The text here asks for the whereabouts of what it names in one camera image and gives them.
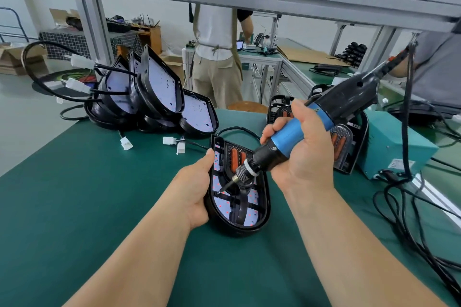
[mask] person's left hand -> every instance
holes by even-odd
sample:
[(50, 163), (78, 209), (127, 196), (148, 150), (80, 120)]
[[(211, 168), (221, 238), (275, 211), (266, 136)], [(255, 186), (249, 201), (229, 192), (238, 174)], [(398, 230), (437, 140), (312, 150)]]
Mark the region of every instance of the person's left hand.
[(210, 186), (208, 172), (213, 163), (214, 152), (210, 148), (195, 164), (178, 171), (163, 195), (174, 202), (175, 208), (187, 215), (191, 230), (208, 221), (203, 197)]

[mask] blue screwdriver grip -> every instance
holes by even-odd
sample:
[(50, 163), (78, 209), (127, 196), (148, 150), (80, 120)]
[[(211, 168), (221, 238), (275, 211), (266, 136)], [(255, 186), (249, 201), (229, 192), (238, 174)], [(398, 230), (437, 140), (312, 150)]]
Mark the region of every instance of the blue screwdriver grip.
[[(308, 108), (316, 111), (318, 116), (323, 122), (325, 130), (330, 130), (334, 123), (324, 110), (322, 110), (316, 103), (311, 103)], [(279, 149), (279, 151), (287, 158), (290, 157), (291, 150), (302, 141), (304, 138), (303, 130), (301, 129), (301, 123), (298, 119), (291, 119), (285, 126), (277, 131), (272, 137), (272, 142)]]

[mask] white t-shirt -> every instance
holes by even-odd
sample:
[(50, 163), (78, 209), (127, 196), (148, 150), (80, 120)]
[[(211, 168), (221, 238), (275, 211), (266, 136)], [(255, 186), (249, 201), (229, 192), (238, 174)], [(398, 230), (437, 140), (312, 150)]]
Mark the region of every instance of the white t-shirt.
[(232, 8), (211, 5), (201, 5), (197, 20), (197, 38), (199, 43), (195, 52), (207, 60), (222, 61), (232, 57)]

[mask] green work mat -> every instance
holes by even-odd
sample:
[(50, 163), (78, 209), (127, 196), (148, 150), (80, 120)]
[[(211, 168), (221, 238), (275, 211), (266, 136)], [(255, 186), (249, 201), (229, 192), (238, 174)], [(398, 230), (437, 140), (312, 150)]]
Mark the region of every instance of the green work mat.
[[(218, 118), (220, 128), (241, 125), (257, 133), (266, 119), (226, 110), (218, 110)], [(80, 122), (0, 177), (0, 306), (61, 306), (130, 233), (175, 173), (204, 153), (187, 146), (186, 154), (176, 155), (174, 146), (162, 144), (165, 134), (126, 135), (134, 145), (128, 151), (117, 132)], [(224, 137), (249, 148), (258, 145), (244, 132)], [(330, 306), (285, 199), (268, 178), (272, 213), (261, 231), (234, 238), (208, 223), (191, 233), (170, 307)], [(400, 245), (373, 208), (372, 195), (382, 184), (356, 170), (350, 176), (335, 173), (335, 185), (383, 244), (455, 307), (432, 270)], [(460, 261), (459, 228), (441, 211), (420, 208), (434, 253)]]

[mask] hand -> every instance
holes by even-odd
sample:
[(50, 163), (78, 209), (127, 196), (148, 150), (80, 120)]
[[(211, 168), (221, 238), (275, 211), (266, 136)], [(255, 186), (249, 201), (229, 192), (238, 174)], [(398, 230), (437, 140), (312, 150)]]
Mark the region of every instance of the hand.
[[(301, 122), (304, 139), (293, 148), (289, 160), (273, 168), (272, 178), (285, 196), (297, 189), (332, 189), (334, 152), (330, 133), (325, 131), (316, 112), (304, 106), (300, 100), (292, 102), (291, 110)], [(280, 117), (274, 124), (267, 125), (262, 131), (261, 144), (289, 120), (291, 118)]]
[(187, 215), (191, 230), (208, 221), (203, 197), (210, 186), (208, 172), (213, 163), (214, 152), (210, 148), (195, 164), (178, 171), (162, 195), (170, 199), (179, 212)]

